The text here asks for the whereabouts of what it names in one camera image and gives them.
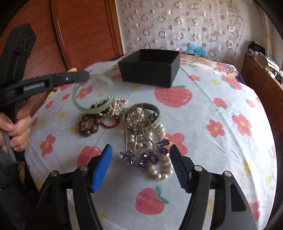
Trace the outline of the person's left hand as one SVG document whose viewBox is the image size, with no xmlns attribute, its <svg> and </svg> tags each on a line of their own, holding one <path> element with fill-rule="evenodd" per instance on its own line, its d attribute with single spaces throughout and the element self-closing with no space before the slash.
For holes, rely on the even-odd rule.
<svg viewBox="0 0 283 230">
<path fill-rule="evenodd" d="M 16 119 L 18 121 L 16 124 L 14 124 L 4 113 L 1 113 L 1 150 L 6 153 L 8 152 L 2 131 L 7 131 L 9 136 L 12 137 L 10 140 L 10 146 L 15 151 L 23 151 L 26 149 L 29 144 L 31 132 L 31 109 L 32 103 L 31 101 L 27 101 L 17 112 Z"/>
</svg>

